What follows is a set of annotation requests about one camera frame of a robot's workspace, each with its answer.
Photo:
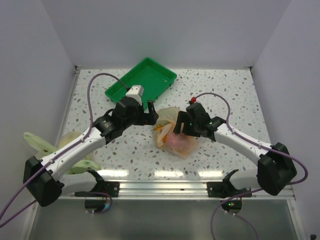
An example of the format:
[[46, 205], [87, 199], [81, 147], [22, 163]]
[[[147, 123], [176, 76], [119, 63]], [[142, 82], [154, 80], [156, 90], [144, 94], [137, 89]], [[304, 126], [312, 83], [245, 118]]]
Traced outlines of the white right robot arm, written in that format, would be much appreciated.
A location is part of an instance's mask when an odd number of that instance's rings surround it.
[[227, 198], [244, 193], [249, 195], [251, 188], [262, 189], [276, 196], [297, 175], [297, 170], [285, 145], [278, 142], [271, 145], [244, 134], [237, 135], [237, 130], [228, 125], [221, 117], [211, 118], [200, 103], [193, 103], [185, 111], [179, 111], [173, 129], [176, 134], [191, 137], [208, 138], [237, 151], [257, 169], [228, 173], [221, 182], [209, 182], [213, 189], [210, 197]]

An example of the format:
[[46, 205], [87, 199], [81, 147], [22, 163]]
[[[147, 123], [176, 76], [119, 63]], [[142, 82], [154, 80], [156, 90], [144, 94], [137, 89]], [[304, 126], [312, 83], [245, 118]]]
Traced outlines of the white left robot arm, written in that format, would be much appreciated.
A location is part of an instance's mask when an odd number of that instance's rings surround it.
[[132, 125], [155, 125], [159, 116], [152, 100], [148, 100], [147, 108], [145, 113], [143, 104], [133, 97], [123, 97], [115, 108], [98, 117], [85, 133], [63, 148], [42, 159], [30, 157], [25, 162], [24, 187], [40, 206], [49, 206], [70, 186], [65, 173], [86, 155], [120, 137]]

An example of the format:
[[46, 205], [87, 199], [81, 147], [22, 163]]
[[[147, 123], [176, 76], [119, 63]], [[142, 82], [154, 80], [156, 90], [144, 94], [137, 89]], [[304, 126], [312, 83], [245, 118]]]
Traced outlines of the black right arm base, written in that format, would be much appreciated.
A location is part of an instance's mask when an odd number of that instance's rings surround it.
[[234, 197], [239, 194], [244, 194], [243, 197], [250, 198], [252, 194], [250, 193], [251, 189], [247, 190], [246, 188], [243, 189], [236, 189], [230, 182], [230, 178], [238, 169], [235, 169], [228, 173], [222, 181], [209, 181], [206, 183], [206, 190], [207, 195], [209, 198], [230, 198]]

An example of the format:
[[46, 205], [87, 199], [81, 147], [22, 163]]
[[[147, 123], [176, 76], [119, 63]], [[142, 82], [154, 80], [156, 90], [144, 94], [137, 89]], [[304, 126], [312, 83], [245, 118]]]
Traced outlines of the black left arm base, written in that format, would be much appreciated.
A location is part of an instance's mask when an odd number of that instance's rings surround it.
[[76, 197], [102, 197], [103, 193], [112, 198], [117, 198], [120, 191], [120, 183], [118, 181], [106, 181], [99, 173], [93, 169], [86, 171], [90, 177], [94, 177], [95, 184], [91, 190], [76, 191]]

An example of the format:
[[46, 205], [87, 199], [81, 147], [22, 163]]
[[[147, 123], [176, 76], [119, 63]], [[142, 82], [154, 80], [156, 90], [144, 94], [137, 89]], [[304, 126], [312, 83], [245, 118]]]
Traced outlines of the orange translucent plastic bag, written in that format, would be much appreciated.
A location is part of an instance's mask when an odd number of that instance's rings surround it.
[[175, 106], [159, 109], [153, 136], [159, 149], [187, 158], [197, 148], [198, 142], [193, 136], [174, 133], [179, 111], [180, 109]]

